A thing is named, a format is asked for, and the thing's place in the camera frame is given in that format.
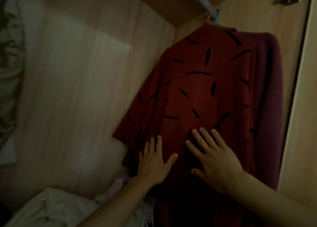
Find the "hand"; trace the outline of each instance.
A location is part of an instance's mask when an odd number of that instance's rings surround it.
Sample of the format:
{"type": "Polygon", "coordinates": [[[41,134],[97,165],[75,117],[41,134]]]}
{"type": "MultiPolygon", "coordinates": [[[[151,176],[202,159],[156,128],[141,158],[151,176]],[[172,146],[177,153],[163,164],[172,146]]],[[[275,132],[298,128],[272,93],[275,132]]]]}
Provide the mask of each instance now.
{"type": "Polygon", "coordinates": [[[204,171],[192,169],[192,173],[218,192],[228,194],[229,189],[235,185],[234,181],[245,172],[236,154],[226,145],[216,130],[213,129],[211,132],[219,146],[204,128],[200,128],[200,132],[207,143],[196,129],[193,130],[193,134],[205,154],[201,153],[190,141],[186,141],[187,147],[199,159],[204,168],[204,171]]]}
{"type": "Polygon", "coordinates": [[[167,163],[164,164],[162,156],[162,137],[158,136],[156,144],[156,152],[154,152],[154,138],[151,138],[151,143],[146,142],[144,154],[139,154],[138,177],[146,179],[152,186],[160,184],[170,172],[172,165],[178,158],[177,153],[171,155],[167,163]]]}

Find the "finger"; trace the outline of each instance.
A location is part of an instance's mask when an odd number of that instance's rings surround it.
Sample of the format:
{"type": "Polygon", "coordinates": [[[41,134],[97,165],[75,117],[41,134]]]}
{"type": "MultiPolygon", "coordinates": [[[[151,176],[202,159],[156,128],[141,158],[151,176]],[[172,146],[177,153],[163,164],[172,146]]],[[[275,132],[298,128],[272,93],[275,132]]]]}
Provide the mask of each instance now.
{"type": "Polygon", "coordinates": [[[171,170],[173,164],[176,162],[178,158],[178,154],[177,153],[173,153],[170,158],[168,159],[168,161],[166,162],[166,164],[164,165],[166,170],[167,170],[167,173],[169,173],[169,171],[171,170]]]}
{"type": "Polygon", "coordinates": [[[145,146],[144,146],[144,155],[143,155],[143,157],[146,159],[147,158],[147,156],[148,156],[148,154],[149,154],[149,142],[146,142],[145,143],[145,146]]]}
{"type": "Polygon", "coordinates": [[[203,148],[204,151],[209,151],[210,147],[208,144],[205,142],[205,140],[200,136],[198,131],[196,129],[193,130],[193,135],[195,139],[197,140],[198,144],[203,148]]]}
{"type": "Polygon", "coordinates": [[[143,159],[143,154],[142,154],[142,151],[140,151],[140,153],[139,153],[139,162],[141,162],[142,159],[143,159]]]}
{"type": "Polygon", "coordinates": [[[187,147],[189,150],[195,155],[199,160],[204,156],[202,152],[200,152],[191,141],[187,140],[186,142],[187,147]]]}
{"type": "Polygon", "coordinates": [[[162,137],[158,136],[158,141],[156,143],[156,153],[162,156],[162,137]]]}
{"type": "Polygon", "coordinates": [[[152,137],[150,140],[149,155],[154,154],[154,148],[155,148],[155,143],[154,143],[154,138],[152,137]]]}
{"type": "Polygon", "coordinates": [[[222,137],[220,136],[220,134],[218,133],[218,131],[216,129],[213,129],[211,131],[211,133],[214,135],[217,143],[219,144],[220,147],[225,148],[226,147],[226,143],[224,142],[224,140],[222,139],[222,137]]]}
{"type": "Polygon", "coordinates": [[[200,128],[199,131],[202,133],[203,137],[205,138],[205,140],[207,141],[207,143],[209,144],[211,148],[214,148],[214,149],[218,148],[215,141],[212,139],[212,137],[204,128],[200,128]]]}
{"type": "Polygon", "coordinates": [[[197,175],[198,177],[200,177],[204,181],[206,179],[205,173],[199,169],[192,169],[192,174],[197,175]]]}

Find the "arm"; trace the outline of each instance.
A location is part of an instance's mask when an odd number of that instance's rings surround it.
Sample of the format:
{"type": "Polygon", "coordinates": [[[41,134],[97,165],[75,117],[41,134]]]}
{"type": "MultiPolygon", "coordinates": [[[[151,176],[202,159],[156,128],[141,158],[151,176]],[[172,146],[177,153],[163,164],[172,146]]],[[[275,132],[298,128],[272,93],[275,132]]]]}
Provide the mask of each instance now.
{"type": "Polygon", "coordinates": [[[156,148],[154,152],[153,138],[150,144],[146,142],[144,154],[140,152],[139,155],[138,175],[77,227],[124,227],[146,193],[154,185],[163,182],[178,157],[177,154],[173,154],[164,164],[161,136],[158,137],[156,148]]]}
{"type": "Polygon", "coordinates": [[[219,146],[215,144],[205,129],[201,128],[200,132],[207,143],[197,130],[193,130],[193,134],[204,149],[205,154],[201,153],[190,141],[186,142],[188,148],[200,160],[204,168],[204,171],[192,169],[193,174],[202,178],[218,192],[229,194],[264,221],[274,226],[316,226],[316,213],[270,189],[244,172],[235,153],[225,144],[216,130],[211,132],[219,146]]]}

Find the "purple sleeve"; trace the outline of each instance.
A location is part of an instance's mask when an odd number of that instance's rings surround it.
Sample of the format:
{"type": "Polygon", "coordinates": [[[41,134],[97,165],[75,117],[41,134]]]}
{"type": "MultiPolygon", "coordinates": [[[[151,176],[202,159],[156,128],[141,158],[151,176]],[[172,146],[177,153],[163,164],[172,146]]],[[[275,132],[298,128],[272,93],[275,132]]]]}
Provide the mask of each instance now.
{"type": "Polygon", "coordinates": [[[277,189],[283,141],[283,72],[279,42],[261,34],[254,78],[255,177],[277,189]]]}

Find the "forearm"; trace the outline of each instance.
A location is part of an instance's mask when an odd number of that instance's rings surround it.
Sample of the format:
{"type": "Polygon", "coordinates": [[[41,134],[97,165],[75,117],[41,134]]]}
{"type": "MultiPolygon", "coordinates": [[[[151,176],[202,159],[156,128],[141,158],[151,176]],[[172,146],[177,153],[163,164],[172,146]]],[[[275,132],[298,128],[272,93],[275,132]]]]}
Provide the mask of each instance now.
{"type": "Polygon", "coordinates": [[[235,183],[230,195],[269,224],[278,227],[316,226],[316,214],[310,209],[291,201],[255,177],[245,173],[235,183]]]}
{"type": "Polygon", "coordinates": [[[86,218],[78,227],[124,227],[150,188],[149,181],[138,177],[132,178],[121,191],[86,218]]]}

